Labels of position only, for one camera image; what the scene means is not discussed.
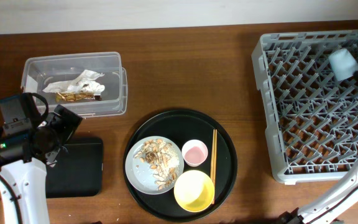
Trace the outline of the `white tissue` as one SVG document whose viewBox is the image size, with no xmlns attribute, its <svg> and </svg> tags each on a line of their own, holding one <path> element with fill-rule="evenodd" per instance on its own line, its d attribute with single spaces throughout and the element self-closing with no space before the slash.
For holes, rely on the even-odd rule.
<svg viewBox="0 0 358 224">
<path fill-rule="evenodd" d="M 92 70 L 84 70 L 74 80 L 60 81 L 50 83 L 43 89 L 45 93 L 92 93 L 100 95 L 105 86 L 98 83 L 96 80 L 103 77 L 103 73 L 94 72 Z"/>
</svg>

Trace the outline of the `black rectangular tray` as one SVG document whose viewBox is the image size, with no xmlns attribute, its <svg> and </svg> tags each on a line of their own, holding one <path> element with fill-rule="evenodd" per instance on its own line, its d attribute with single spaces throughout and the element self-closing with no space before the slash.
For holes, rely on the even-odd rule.
<svg viewBox="0 0 358 224">
<path fill-rule="evenodd" d="M 77 138 L 65 144 L 57 163 L 47 166 L 46 197 L 92 197 L 101 191 L 103 176 L 103 140 Z"/>
</svg>

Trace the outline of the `wooden chopstick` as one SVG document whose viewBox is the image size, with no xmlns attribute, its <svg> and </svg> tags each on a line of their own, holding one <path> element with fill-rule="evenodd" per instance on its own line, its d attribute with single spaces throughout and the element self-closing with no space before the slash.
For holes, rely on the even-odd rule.
<svg viewBox="0 0 358 224">
<path fill-rule="evenodd" d="M 217 158 L 217 140 L 218 140 L 218 130 L 214 129 L 213 130 L 213 148 L 212 148 L 212 159 L 211 159 L 211 173 L 212 173 L 212 178 L 211 180 L 213 181 L 213 185 L 214 185 L 214 198 L 212 201 L 212 204 L 215 203 L 215 194 L 216 194 L 216 158 Z"/>
<path fill-rule="evenodd" d="M 216 130 L 213 130 L 212 146 L 211 146 L 211 168 L 210 168 L 210 178 L 214 181 L 214 152 L 215 152 L 215 133 Z"/>
</svg>

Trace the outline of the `round black serving tray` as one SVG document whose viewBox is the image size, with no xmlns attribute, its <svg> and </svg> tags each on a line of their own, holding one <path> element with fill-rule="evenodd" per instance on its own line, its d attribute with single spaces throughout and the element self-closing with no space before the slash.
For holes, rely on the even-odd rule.
<svg viewBox="0 0 358 224">
<path fill-rule="evenodd" d="M 237 154 L 226 130 L 208 115 L 189 109 L 165 110 L 146 120 L 129 139 L 124 151 L 127 159 L 130 149 L 141 139 L 161 136 L 182 147 L 191 139 L 199 139 L 208 147 L 212 144 L 213 130 L 218 131 L 216 159 L 216 194 L 214 204 L 202 212 L 192 213 L 182 209 L 174 199 L 173 190 L 159 195 L 148 195 L 135 189 L 128 177 L 125 182 L 134 200 L 145 211 L 170 222 L 191 222 L 206 217 L 218 209 L 228 198 L 237 175 Z"/>
</svg>

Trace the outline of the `grey dishwasher rack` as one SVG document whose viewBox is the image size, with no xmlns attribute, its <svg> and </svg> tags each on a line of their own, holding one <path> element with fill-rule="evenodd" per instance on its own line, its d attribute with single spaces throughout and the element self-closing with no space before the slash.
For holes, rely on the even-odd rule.
<svg viewBox="0 0 358 224">
<path fill-rule="evenodd" d="M 339 81 L 329 55 L 358 61 L 358 30 L 264 34 L 252 53 L 273 178 L 282 184 L 341 179 L 358 152 L 358 86 Z"/>
</svg>

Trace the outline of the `grey plate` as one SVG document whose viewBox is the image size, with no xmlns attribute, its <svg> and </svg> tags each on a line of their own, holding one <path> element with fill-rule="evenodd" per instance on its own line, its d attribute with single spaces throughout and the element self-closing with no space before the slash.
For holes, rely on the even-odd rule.
<svg viewBox="0 0 358 224">
<path fill-rule="evenodd" d="M 147 175 L 149 173 L 146 172 L 145 174 L 140 174 L 142 171 L 146 171 L 146 165 L 142 165 L 142 164 L 140 164 L 140 162 L 135 161 L 135 159 L 133 158 L 134 153 L 136 152 L 136 150 L 138 150 L 140 148 L 141 144 L 145 140 L 157 139 L 157 138 L 162 138 L 162 139 L 169 141 L 173 144 L 173 146 L 175 147 L 175 150 L 178 153 L 179 158 L 180 158 L 179 176 L 182 175 L 183 170 L 184 170 L 184 160 L 183 160 L 183 157 L 181 154 L 181 150 L 173 141 L 171 141 L 165 137 L 161 137 L 161 136 L 150 136 L 150 137 L 146 137 L 146 138 L 143 138 L 143 139 L 137 141 L 130 148 L 130 150 L 126 156 L 124 168 L 125 168 L 125 172 L 126 172 L 126 177 L 127 177 L 128 181 L 130 182 L 130 184 L 139 192 L 142 192 L 144 194 L 149 194 L 149 195 L 158 195 L 158 194 L 163 194 L 165 192 L 168 192 L 169 190 L 171 190 L 174 187 L 175 182 L 177 181 L 176 180 L 172 185 L 170 185 L 166 189 L 152 190 L 151 178 L 147 177 Z"/>
</svg>

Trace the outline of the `pink cup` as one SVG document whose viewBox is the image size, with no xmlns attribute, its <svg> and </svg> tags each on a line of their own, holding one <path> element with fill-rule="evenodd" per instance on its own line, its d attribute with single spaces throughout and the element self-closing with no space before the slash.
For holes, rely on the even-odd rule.
<svg viewBox="0 0 358 224">
<path fill-rule="evenodd" d="M 191 167 L 197 167 L 208 157 L 208 148 L 200 140 L 192 139 L 187 141 L 181 149 L 184 161 Z"/>
</svg>

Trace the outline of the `clear plastic waste bin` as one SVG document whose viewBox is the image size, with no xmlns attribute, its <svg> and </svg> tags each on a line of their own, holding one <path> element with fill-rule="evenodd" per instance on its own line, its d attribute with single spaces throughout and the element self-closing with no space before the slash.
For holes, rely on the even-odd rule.
<svg viewBox="0 0 358 224">
<path fill-rule="evenodd" d="M 102 74 L 96 82 L 105 86 L 98 100 L 63 100 L 56 93 L 44 92 L 51 83 L 72 81 L 85 70 Z M 46 98 L 49 110 L 62 105 L 84 117 L 122 115 L 127 107 L 127 74 L 117 52 L 53 55 L 29 58 L 25 62 L 21 88 Z"/>
</svg>

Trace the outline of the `blue cup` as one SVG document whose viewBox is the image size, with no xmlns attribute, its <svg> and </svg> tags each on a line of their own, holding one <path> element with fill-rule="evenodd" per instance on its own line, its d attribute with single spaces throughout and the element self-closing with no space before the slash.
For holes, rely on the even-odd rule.
<svg viewBox="0 0 358 224">
<path fill-rule="evenodd" d="M 358 72 L 358 63 L 347 49 L 339 49 L 328 57 L 337 81 L 343 81 Z"/>
</svg>

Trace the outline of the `gold snack wrapper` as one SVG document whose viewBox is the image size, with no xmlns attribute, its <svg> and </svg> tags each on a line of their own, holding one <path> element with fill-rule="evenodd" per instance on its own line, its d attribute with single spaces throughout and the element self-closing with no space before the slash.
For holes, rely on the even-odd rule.
<svg viewBox="0 0 358 224">
<path fill-rule="evenodd" d="M 94 100 L 101 101 L 100 95 L 94 93 L 56 93 L 55 101 L 80 101 L 80 100 Z"/>
</svg>

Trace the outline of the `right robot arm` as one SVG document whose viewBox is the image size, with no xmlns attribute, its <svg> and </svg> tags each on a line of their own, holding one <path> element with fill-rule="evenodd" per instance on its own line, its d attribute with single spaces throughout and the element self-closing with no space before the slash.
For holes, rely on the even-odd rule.
<svg viewBox="0 0 358 224">
<path fill-rule="evenodd" d="M 297 181 L 312 175 L 336 184 L 314 202 L 279 216 L 279 223 L 330 223 L 358 202 L 358 72 L 338 82 L 333 72 L 277 70 L 269 96 L 278 134 L 273 154 Z"/>
</svg>

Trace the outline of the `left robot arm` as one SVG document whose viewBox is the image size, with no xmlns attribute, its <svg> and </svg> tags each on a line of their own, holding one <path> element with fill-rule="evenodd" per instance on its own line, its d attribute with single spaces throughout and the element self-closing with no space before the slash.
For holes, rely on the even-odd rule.
<svg viewBox="0 0 358 224">
<path fill-rule="evenodd" d="M 47 166 L 56 163 L 82 121 L 58 105 L 53 112 L 10 111 L 0 137 L 0 193 L 6 223 L 49 223 Z"/>
</svg>

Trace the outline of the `yellow bowl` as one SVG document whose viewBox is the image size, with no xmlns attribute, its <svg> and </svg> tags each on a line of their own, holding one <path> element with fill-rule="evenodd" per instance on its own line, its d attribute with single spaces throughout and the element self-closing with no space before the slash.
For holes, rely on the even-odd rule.
<svg viewBox="0 0 358 224">
<path fill-rule="evenodd" d="M 206 210 L 214 202 L 215 186 L 204 172 L 188 170 L 179 176 L 173 192 L 182 209 L 196 213 Z"/>
</svg>

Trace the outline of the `food scraps on plate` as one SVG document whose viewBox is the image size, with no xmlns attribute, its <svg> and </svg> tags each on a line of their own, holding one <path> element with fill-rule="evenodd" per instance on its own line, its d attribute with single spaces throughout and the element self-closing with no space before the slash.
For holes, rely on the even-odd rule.
<svg viewBox="0 0 358 224">
<path fill-rule="evenodd" d="M 151 178 L 152 190 L 163 190 L 172 185 L 179 176 L 180 158 L 173 144 L 162 138 L 147 139 L 136 150 L 135 161 L 146 165 L 147 177 Z"/>
</svg>

